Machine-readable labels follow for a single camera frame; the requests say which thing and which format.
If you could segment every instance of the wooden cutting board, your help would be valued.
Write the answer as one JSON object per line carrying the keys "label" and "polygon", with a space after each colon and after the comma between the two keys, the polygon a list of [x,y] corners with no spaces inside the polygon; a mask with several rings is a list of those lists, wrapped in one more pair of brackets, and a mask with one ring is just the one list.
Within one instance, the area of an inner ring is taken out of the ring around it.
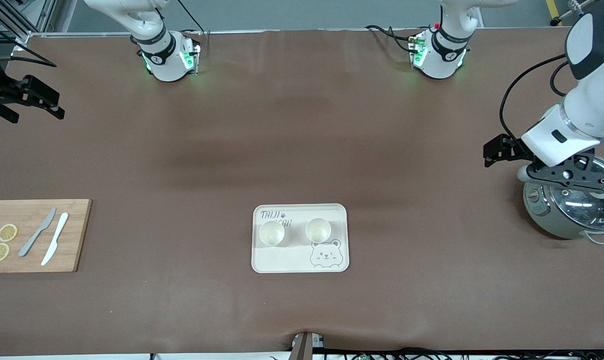
{"label": "wooden cutting board", "polygon": [[[22,246],[44,222],[46,215],[53,207],[56,208],[56,212],[51,224],[37,237],[27,255],[19,257],[18,252]],[[12,223],[18,228],[17,236],[6,242],[10,250],[9,255],[0,261],[0,272],[76,271],[90,210],[91,201],[81,198],[0,200],[0,228],[7,223]],[[57,239],[57,250],[51,260],[41,266],[40,263],[53,239],[57,222],[62,213],[68,213],[68,220]]]}

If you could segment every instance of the cup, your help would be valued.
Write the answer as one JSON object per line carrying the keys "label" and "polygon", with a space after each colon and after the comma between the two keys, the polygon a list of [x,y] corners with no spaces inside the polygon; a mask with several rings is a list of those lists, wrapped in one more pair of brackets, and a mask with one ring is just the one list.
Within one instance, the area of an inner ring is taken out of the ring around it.
{"label": "cup", "polygon": [[268,246],[276,246],[284,239],[284,227],[277,221],[266,221],[260,226],[260,240]]}
{"label": "cup", "polygon": [[306,237],[316,244],[325,242],[331,236],[331,224],[322,218],[314,218],[306,224]]}

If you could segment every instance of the white tray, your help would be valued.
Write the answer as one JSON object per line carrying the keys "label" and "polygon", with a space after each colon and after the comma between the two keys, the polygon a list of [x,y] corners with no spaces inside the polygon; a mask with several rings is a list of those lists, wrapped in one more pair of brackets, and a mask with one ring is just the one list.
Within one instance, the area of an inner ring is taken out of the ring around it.
{"label": "white tray", "polygon": [[[306,237],[306,224],[321,218],[331,224],[331,235],[323,243]],[[273,246],[259,237],[262,224],[277,221],[284,239]],[[260,205],[253,212],[251,264],[259,273],[342,272],[348,268],[348,223],[346,209],[339,203]]]}

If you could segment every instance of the brown table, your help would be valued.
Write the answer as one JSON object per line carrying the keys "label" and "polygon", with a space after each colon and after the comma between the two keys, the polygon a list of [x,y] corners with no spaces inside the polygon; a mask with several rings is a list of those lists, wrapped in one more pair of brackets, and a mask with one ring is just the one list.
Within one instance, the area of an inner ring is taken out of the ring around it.
{"label": "brown table", "polygon": [[[508,84],[566,29],[479,30],[450,79],[366,31],[213,35],[201,72],[147,75],[127,38],[34,38],[66,119],[0,119],[0,199],[89,198],[76,273],[0,274],[0,355],[328,347],[604,348],[604,246],[529,219],[516,170],[486,169]],[[555,66],[514,89],[521,134]],[[569,73],[558,86],[569,89]],[[599,149],[604,156],[604,145]],[[251,269],[257,205],[341,203],[343,273]]]}

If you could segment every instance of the knife blade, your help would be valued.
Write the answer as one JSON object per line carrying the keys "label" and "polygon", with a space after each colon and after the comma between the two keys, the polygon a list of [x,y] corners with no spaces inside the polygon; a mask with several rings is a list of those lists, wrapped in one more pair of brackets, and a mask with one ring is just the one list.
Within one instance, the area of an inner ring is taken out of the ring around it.
{"label": "knife blade", "polygon": [[40,264],[41,266],[46,265],[46,263],[53,257],[55,250],[57,250],[57,238],[60,236],[62,228],[64,228],[64,224],[66,224],[67,219],[68,212],[62,212],[62,215],[60,215],[60,220],[57,221],[57,228],[55,229],[55,234],[53,234],[53,239],[51,239],[51,244],[48,246],[44,259],[42,259],[42,264]]}
{"label": "knife blade", "polygon": [[42,225],[40,225],[39,228],[35,231],[35,234],[33,234],[33,236],[30,237],[30,239],[28,239],[26,244],[24,244],[24,246],[20,249],[20,252],[18,253],[19,257],[23,258],[24,256],[26,256],[26,254],[28,253],[30,248],[33,246],[35,239],[37,239],[37,237],[39,236],[39,234],[42,231],[44,231],[46,228],[48,228],[48,226],[51,224],[51,221],[53,221],[54,216],[55,216],[55,208],[52,208],[51,211],[48,213],[48,215],[46,215],[46,219],[44,219],[44,222],[42,223]]}

